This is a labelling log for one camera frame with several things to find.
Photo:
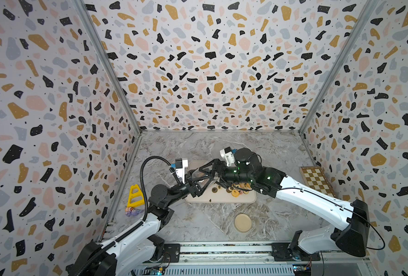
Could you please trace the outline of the yellow flower cookie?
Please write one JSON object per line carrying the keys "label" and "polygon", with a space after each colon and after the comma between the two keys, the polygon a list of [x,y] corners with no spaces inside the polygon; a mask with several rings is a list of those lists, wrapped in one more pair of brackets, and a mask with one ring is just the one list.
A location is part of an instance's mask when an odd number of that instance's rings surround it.
{"label": "yellow flower cookie", "polygon": [[240,192],[238,190],[233,190],[233,191],[231,191],[231,195],[233,197],[238,197],[240,195]]}

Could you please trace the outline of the beige round jar lid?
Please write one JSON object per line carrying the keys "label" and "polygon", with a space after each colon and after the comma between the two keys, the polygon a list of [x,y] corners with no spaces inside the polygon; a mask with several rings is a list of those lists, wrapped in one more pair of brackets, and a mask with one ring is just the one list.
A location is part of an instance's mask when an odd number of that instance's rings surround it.
{"label": "beige round jar lid", "polygon": [[252,220],[246,214],[239,214],[234,219],[234,227],[240,233],[249,232],[252,228]]}

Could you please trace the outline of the jar with beige lid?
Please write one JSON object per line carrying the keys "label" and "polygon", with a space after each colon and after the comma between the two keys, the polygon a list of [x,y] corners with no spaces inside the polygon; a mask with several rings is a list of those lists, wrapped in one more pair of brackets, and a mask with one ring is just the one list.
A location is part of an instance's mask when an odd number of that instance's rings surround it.
{"label": "jar with beige lid", "polygon": [[196,183],[199,186],[204,186],[208,182],[209,178],[209,174],[199,172],[198,169],[189,171],[186,176],[186,179],[189,182]]}

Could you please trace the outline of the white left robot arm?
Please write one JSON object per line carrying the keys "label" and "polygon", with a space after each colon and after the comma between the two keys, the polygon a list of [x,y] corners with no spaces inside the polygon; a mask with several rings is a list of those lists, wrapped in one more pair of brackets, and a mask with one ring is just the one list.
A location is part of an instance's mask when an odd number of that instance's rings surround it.
{"label": "white left robot arm", "polygon": [[179,261],[180,245],[168,244],[158,236],[171,220],[171,205],[188,195],[201,196],[216,183],[211,176],[192,178],[185,175],[185,182],[168,187],[156,185],[148,200],[143,218],[115,237],[101,243],[87,244],[71,267],[71,276],[126,276],[138,267],[163,272]]}

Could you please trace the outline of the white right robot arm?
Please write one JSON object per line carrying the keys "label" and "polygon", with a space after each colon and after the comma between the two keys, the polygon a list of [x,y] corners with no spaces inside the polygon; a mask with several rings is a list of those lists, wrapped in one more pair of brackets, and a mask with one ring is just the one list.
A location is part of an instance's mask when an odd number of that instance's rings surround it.
{"label": "white right robot arm", "polygon": [[243,192],[257,192],[291,202],[329,223],[317,230],[295,232],[284,256],[300,260],[322,251],[337,250],[355,257],[366,256],[371,224],[368,206],[363,201],[348,202],[318,192],[283,171],[264,167],[261,157],[248,148],[223,149],[220,159],[201,165],[192,175],[200,176],[192,183],[202,189],[212,181],[224,188],[244,185]]}

